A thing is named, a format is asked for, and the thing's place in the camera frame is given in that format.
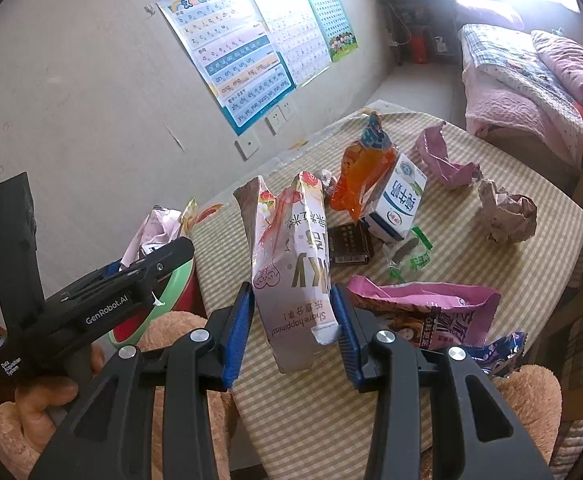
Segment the person's left hand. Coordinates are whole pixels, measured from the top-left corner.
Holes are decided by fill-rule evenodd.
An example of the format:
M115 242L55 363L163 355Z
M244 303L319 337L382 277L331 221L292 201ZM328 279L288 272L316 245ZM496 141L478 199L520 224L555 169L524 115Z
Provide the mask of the person's left hand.
M22 434L28 444L42 453L56 431L48 409L62 408L75 400L79 386L66 376L40 377L16 387L15 405Z

